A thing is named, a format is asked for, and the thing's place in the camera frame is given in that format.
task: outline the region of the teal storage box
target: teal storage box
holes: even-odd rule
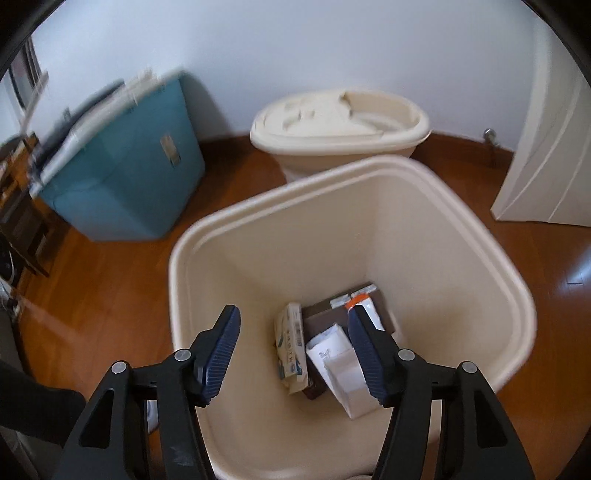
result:
[[[147,74],[87,113],[32,188],[94,241],[157,239],[204,173],[178,73]]]

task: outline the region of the white paper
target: white paper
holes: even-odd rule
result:
[[[308,358],[314,364],[332,393],[334,393],[334,387],[324,367],[324,360],[338,356],[352,348],[351,342],[349,342],[347,335],[340,325],[333,325],[328,330],[316,335],[306,346]]]
[[[315,336],[308,342],[306,353],[351,419],[379,408],[365,384],[355,350],[340,325]]]
[[[324,365],[335,388],[333,393],[350,419],[380,408],[378,400],[369,393],[354,349],[326,360]]]

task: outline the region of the wooden floor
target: wooden floor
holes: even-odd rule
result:
[[[39,382],[88,398],[114,361],[141,366],[171,352],[167,267],[176,240],[203,216],[284,182],[269,157],[245,144],[204,153],[207,173],[166,238],[96,244],[70,229],[50,278],[29,282],[20,330]],[[476,212],[532,291],[534,351],[499,396],[538,480],[554,480],[591,424],[591,229],[495,222],[489,208],[502,168],[432,148],[416,156]]]

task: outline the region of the trash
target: trash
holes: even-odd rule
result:
[[[355,350],[340,325],[333,325],[306,346],[311,362],[350,419],[379,408],[365,384]]]
[[[290,394],[308,386],[308,369],[301,324],[301,306],[289,303],[275,319],[279,378]]]

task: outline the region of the container lid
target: container lid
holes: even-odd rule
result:
[[[339,89],[273,103],[256,116],[251,140],[277,154],[374,153],[417,145],[429,133],[427,115],[403,97]]]

